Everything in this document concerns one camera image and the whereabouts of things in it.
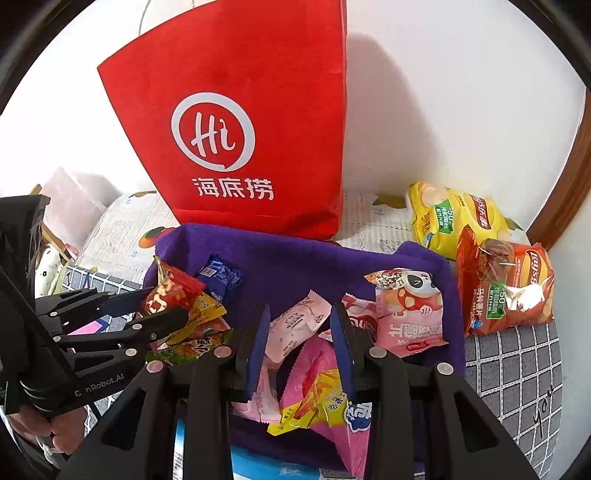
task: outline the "red paper bag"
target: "red paper bag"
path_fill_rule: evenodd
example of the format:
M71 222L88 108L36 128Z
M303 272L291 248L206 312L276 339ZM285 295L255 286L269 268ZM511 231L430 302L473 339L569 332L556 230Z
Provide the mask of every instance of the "red paper bag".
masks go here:
M328 239L340 224L342 0L217 0L98 71L180 223Z

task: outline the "barcode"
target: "barcode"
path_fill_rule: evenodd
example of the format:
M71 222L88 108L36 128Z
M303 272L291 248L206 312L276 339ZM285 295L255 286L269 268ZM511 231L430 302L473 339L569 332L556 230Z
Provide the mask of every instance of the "barcode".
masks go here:
M199 275L205 275L206 277L211 277L214 273L217 273L217 270L214 270L209 267L204 267L204 268L202 268L201 272L199 272Z

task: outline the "human hand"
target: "human hand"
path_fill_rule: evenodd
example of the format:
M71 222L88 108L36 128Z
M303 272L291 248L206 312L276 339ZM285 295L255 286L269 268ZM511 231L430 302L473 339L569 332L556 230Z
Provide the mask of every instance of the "human hand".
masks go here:
M12 429L29 442L36 444L35 437L49 437L54 433L53 445L68 455L74 453L84 440L84 408L47 420L34 407L23 406L19 413L7 417Z

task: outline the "hi logo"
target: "hi logo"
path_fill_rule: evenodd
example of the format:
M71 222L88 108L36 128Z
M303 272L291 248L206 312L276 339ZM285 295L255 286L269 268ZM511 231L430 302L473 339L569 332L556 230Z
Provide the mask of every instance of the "hi logo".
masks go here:
M248 115L234 100L218 93L186 97L175 108L170 126L181 151L209 170L238 170L255 149Z

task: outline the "gray plaid cloth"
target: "gray plaid cloth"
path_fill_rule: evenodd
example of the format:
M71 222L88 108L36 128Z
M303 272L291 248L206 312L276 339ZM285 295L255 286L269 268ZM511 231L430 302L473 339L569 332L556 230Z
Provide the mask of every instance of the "gray plaid cloth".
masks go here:
M62 291L78 290L88 275L98 291L132 291L141 285L68 266ZM121 330L131 320L105 317L108 332ZM482 397L542 478L550 470L562 409L562 362L556 325L510 328L466 339L466 380ZM96 402L101 413L118 394ZM95 425L90 413L86 433ZM335 472L324 472L336 477Z

